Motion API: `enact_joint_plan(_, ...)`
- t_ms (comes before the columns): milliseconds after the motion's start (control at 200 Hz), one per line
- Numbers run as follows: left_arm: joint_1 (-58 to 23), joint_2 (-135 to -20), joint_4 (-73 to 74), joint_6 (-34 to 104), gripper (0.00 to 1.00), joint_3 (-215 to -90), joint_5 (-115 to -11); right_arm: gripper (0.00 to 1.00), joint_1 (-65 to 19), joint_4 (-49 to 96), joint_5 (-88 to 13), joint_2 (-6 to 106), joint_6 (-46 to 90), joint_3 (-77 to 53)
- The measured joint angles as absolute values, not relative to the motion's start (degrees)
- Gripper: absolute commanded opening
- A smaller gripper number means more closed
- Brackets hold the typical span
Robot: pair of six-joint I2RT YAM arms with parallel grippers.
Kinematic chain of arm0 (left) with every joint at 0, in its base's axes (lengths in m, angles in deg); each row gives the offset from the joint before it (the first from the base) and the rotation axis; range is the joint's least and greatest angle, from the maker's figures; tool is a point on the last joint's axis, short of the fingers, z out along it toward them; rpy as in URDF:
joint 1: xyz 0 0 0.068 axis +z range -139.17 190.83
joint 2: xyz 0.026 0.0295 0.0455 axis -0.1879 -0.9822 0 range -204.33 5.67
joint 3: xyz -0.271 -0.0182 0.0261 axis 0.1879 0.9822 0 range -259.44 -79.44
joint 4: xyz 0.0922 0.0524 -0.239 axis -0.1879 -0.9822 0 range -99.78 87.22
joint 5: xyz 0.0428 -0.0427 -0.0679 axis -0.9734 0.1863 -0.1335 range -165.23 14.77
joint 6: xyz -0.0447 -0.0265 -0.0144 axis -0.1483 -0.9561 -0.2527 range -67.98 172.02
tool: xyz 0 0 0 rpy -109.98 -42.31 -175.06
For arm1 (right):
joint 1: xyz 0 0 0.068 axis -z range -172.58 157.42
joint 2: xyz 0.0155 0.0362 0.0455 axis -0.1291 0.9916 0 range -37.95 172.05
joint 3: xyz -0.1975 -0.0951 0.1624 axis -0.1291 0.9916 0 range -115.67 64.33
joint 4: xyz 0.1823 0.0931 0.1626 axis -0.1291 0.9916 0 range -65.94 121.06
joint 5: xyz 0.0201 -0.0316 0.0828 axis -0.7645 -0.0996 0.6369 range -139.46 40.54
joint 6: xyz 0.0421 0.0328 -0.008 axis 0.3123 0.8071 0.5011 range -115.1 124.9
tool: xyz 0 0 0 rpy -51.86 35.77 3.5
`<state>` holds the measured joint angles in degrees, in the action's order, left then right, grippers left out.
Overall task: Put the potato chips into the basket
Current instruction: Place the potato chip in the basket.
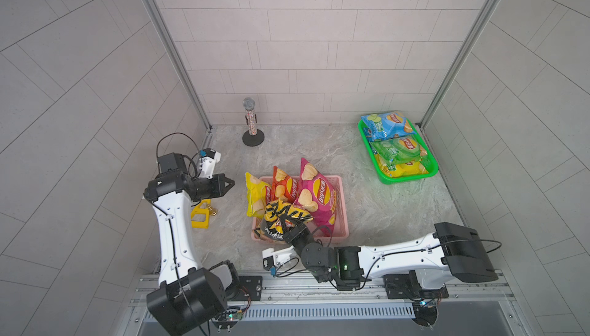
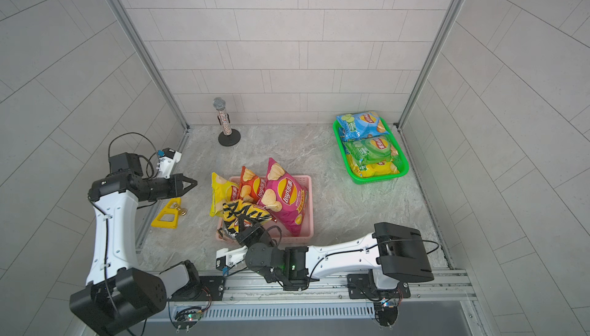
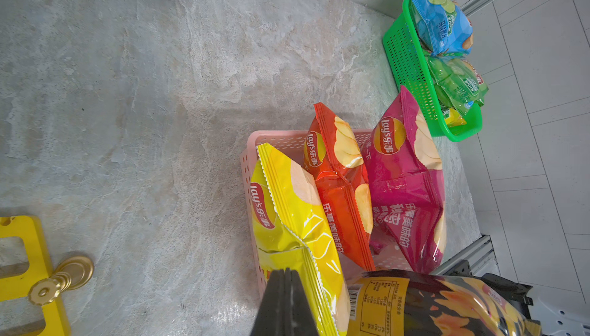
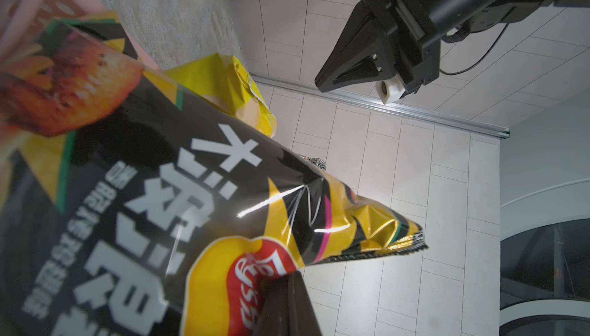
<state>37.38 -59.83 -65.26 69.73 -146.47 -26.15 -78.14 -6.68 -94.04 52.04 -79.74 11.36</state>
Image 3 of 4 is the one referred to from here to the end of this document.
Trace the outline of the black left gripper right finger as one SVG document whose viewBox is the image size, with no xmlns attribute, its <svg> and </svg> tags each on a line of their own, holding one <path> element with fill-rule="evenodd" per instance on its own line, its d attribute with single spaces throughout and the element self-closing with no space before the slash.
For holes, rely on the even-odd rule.
<svg viewBox="0 0 590 336">
<path fill-rule="evenodd" d="M 313 313 L 297 271 L 290 271 L 290 335 L 318 336 Z"/>
</svg>

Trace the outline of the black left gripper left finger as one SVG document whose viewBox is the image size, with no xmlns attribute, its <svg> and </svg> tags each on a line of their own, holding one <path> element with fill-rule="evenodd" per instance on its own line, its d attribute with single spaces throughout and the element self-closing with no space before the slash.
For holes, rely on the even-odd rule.
<svg viewBox="0 0 590 336">
<path fill-rule="evenodd" d="M 250 334 L 292 335 L 291 306 L 290 269 L 272 271 Z"/>
</svg>

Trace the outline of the yellow chips bag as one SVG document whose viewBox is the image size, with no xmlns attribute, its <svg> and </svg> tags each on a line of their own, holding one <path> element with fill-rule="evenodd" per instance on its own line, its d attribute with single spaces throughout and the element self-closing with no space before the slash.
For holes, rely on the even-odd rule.
<svg viewBox="0 0 590 336">
<path fill-rule="evenodd" d="M 313 176 L 269 143 L 258 145 L 249 194 L 260 270 L 296 271 L 321 335 L 346 335 L 350 298 Z"/>
<path fill-rule="evenodd" d="M 462 126 L 466 124 L 466 120 L 458 113 L 454 108 L 446 107 L 445 105 L 441 105 L 442 115 L 445 121 L 445 124 L 449 128 Z"/>
</svg>

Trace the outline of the black snack bag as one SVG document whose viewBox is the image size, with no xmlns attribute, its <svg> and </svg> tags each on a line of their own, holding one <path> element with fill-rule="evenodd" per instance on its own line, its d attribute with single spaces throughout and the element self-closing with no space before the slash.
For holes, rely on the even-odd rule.
<svg viewBox="0 0 590 336">
<path fill-rule="evenodd" d="M 480 279 L 403 270 L 363 273 L 348 288 L 349 335 L 541 335 Z"/>
</svg>

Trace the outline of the pink plastic basket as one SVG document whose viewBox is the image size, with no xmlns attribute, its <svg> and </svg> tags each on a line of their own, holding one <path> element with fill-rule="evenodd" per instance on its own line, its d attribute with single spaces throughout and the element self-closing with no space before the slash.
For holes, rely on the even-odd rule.
<svg viewBox="0 0 590 336">
<path fill-rule="evenodd" d="M 370 139 L 372 131 L 370 129 L 353 130 L 358 142 L 365 142 Z M 305 130 L 260 130 L 250 134 L 247 140 L 247 147 L 242 152 L 241 173 L 246 198 L 246 212 L 250 224 L 251 246 L 254 253 L 254 268 L 256 270 L 256 283 L 260 299 L 264 296 L 264 290 L 267 285 L 266 275 L 259 268 L 258 250 L 254 239 L 253 231 L 253 210 L 250 196 L 250 181 L 253 175 L 254 167 L 258 160 L 257 146 L 264 143 L 270 143 L 295 162 L 303 165 L 304 161 L 304 141 L 307 131 Z M 360 275 L 363 270 L 350 259 L 339 254 L 345 279 L 351 280 Z M 391 241 L 387 246 L 374 256 L 377 270 L 399 269 L 412 271 L 399 246 Z"/>
</svg>

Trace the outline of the magenta chips bag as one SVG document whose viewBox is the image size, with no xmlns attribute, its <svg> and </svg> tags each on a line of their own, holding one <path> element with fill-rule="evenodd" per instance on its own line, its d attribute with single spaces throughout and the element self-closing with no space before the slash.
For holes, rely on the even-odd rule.
<svg viewBox="0 0 590 336">
<path fill-rule="evenodd" d="M 428 274 L 446 248 L 442 159 L 413 95 L 401 87 L 361 147 L 373 206 L 370 245 L 396 245 L 410 268 Z"/>
</svg>

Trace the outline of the red chips bag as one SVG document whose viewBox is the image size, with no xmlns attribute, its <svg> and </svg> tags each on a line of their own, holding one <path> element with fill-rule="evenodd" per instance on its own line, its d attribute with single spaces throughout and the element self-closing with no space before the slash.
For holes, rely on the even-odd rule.
<svg viewBox="0 0 590 336">
<path fill-rule="evenodd" d="M 337 251 L 373 271 L 373 206 L 359 143 L 349 123 L 326 105 L 318 102 L 314 110 L 304 139 L 304 168 L 315 180 Z"/>
</svg>

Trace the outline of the green cucumber chips bag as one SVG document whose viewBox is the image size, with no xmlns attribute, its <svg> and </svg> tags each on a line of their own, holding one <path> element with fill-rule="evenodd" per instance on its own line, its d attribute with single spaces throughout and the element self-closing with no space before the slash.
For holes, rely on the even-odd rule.
<svg viewBox="0 0 590 336">
<path fill-rule="evenodd" d="M 465 116 L 473 105 L 484 106 L 489 88 L 464 56 L 426 57 L 439 102 Z"/>
</svg>

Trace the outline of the green plastic basket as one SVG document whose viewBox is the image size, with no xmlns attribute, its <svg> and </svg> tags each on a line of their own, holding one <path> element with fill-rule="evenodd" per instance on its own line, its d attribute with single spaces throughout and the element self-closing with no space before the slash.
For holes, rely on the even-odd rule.
<svg viewBox="0 0 590 336">
<path fill-rule="evenodd" d="M 410 16 L 410 0 L 403 0 L 402 13 L 384 34 L 383 47 L 396 85 L 399 88 L 406 87 L 414 96 L 433 137 L 462 142 L 482 131 L 483 119 L 479 105 L 474 105 L 464 116 L 464 125 L 449 127 L 446 124 L 427 65 L 427 56 Z"/>
</svg>

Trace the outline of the light blue chips bag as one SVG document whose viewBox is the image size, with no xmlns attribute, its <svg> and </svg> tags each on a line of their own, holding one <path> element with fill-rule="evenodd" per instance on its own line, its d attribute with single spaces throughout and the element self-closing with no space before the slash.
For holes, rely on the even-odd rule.
<svg viewBox="0 0 590 336">
<path fill-rule="evenodd" d="M 410 0 L 410 17 L 431 56 L 466 56 L 473 25 L 454 0 Z"/>
</svg>

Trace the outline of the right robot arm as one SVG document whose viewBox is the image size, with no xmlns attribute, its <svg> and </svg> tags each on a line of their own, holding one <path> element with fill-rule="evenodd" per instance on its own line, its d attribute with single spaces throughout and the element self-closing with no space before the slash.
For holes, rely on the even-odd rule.
<svg viewBox="0 0 590 336">
<path fill-rule="evenodd" d="M 589 304 L 574 291 L 525 285 L 500 275 L 479 278 L 526 317 L 541 323 L 545 335 L 588 335 Z"/>
</svg>

